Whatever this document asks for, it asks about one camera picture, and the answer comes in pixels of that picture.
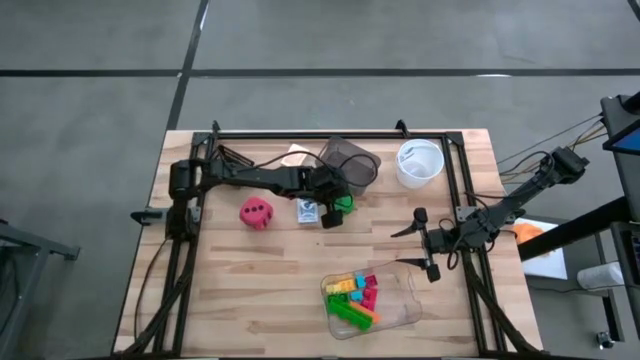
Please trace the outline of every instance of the red die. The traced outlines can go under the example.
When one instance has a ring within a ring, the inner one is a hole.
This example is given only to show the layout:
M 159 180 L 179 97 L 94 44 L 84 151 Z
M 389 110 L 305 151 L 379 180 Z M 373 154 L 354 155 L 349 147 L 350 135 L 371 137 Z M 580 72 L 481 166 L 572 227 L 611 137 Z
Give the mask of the red die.
M 256 230 L 264 229 L 273 216 L 273 207 L 259 197 L 251 197 L 240 208 L 240 220 Z

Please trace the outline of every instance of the clear plastic container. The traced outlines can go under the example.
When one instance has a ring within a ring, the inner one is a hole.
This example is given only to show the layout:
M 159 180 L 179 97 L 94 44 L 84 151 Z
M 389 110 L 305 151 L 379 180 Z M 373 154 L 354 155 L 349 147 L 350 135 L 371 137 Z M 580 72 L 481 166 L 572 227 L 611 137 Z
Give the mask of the clear plastic container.
M 354 272 L 328 275 L 322 279 L 320 288 L 324 298 L 325 311 L 327 311 L 331 335 L 338 340 L 344 340 L 356 335 L 412 324 L 420 320 L 422 316 L 422 306 L 413 294 L 413 280 L 408 266 L 410 265 L 390 262 Z M 378 283 L 374 287 L 378 290 L 378 293 L 373 311 L 379 315 L 380 320 L 366 331 L 361 331 L 346 320 L 339 318 L 338 315 L 329 314 L 327 310 L 329 294 L 326 292 L 326 286 L 355 278 L 356 274 L 361 274 L 365 277 L 375 275 Z
M 367 155 L 374 161 L 371 162 L 371 160 L 365 156 L 357 156 L 344 163 L 344 161 L 351 156 L 360 154 Z M 374 167 L 375 169 L 380 168 L 381 163 L 378 156 L 338 136 L 332 136 L 329 138 L 327 144 L 324 146 L 322 151 L 320 151 L 320 159 L 335 167 L 340 167 L 344 163 L 342 166 L 344 175 L 347 180 L 355 184 L 366 184 L 370 182 L 375 174 Z M 316 160 L 316 166 L 320 165 L 320 161 Z M 366 188 L 366 186 L 349 185 L 351 195 L 353 196 L 360 196 L 364 194 Z

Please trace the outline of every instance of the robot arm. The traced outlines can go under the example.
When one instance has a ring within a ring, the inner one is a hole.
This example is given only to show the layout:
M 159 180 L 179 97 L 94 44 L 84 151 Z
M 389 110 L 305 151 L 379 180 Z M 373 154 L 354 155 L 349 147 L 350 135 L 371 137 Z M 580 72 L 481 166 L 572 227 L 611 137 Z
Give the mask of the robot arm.
M 197 170 L 200 181 L 197 182 Z M 183 239 L 189 231 L 188 202 L 218 185 L 266 189 L 288 199 L 301 198 L 323 204 L 327 213 L 321 217 L 325 229 L 342 225 L 342 212 L 335 200 L 349 196 L 349 184 L 342 170 L 331 166 L 283 166 L 264 169 L 218 157 L 211 160 L 181 160 L 171 165 L 169 196 L 173 206 L 167 216 L 166 235 Z

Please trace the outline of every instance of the wooden tabletop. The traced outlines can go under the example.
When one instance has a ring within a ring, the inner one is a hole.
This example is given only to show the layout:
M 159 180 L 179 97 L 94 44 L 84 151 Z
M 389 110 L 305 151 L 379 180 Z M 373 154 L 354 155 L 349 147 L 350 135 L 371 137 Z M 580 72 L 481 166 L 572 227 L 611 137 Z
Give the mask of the wooden tabletop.
M 478 193 L 502 194 L 489 133 L 464 134 L 473 185 Z M 189 156 L 191 131 L 167 133 L 153 184 L 150 206 L 169 207 L 171 163 Z M 429 283 L 411 268 L 415 295 L 422 304 L 421 320 L 411 324 L 336 340 L 328 331 L 320 282 L 329 274 L 384 264 L 397 258 L 420 257 L 418 234 L 391 239 L 410 223 L 415 207 L 427 208 L 429 228 L 452 218 L 451 199 L 443 171 L 419 190 L 402 187 L 395 175 L 395 153 L 401 140 L 354 140 L 382 159 L 379 176 L 344 225 L 324 230 L 299 225 L 295 201 L 265 190 L 219 186 L 207 193 L 193 278 L 183 356 L 472 356 L 477 354 L 462 266 L 446 269 L 446 256 L 436 255 L 442 279 Z M 291 144 L 319 152 L 318 140 L 230 140 L 224 144 L 262 162 L 285 153 Z M 453 149 L 460 191 L 460 167 Z M 260 196 L 274 206 L 266 231 L 249 230 L 238 218 L 244 201 Z M 133 341 L 133 314 L 145 271 L 164 240 L 164 225 L 142 232 L 115 351 Z M 165 245 L 144 292 L 138 331 L 158 308 L 168 266 Z M 512 235 L 503 233 L 489 254 L 498 302 L 534 346 L 541 348 L 538 327 Z M 489 316 L 483 308 L 489 348 L 495 348 Z M 171 347 L 175 316 L 170 317 L 166 347 Z

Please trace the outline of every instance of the gray floor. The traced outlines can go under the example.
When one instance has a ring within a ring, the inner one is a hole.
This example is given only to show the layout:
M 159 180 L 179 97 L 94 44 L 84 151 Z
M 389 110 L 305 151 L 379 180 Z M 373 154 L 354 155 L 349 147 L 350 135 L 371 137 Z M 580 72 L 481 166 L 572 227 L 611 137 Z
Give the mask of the gray floor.
M 2 69 L 181 68 L 198 0 L 0 0 Z M 640 22 L 624 0 L 213 0 L 194 68 L 630 68 Z M 68 359 L 107 354 L 178 79 L 0 77 L 0 217 L 83 248 L 53 259 L 21 348 Z M 637 77 L 191 79 L 178 129 L 483 127 L 498 159 L 599 112 Z M 569 142 L 567 134 L 545 148 Z M 594 142 L 578 183 L 532 214 L 571 218 L 621 194 Z M 502 164 L 505 168 L 513 162 Z M 598 299 L 534 291 L 545 348 L 601 352 Z

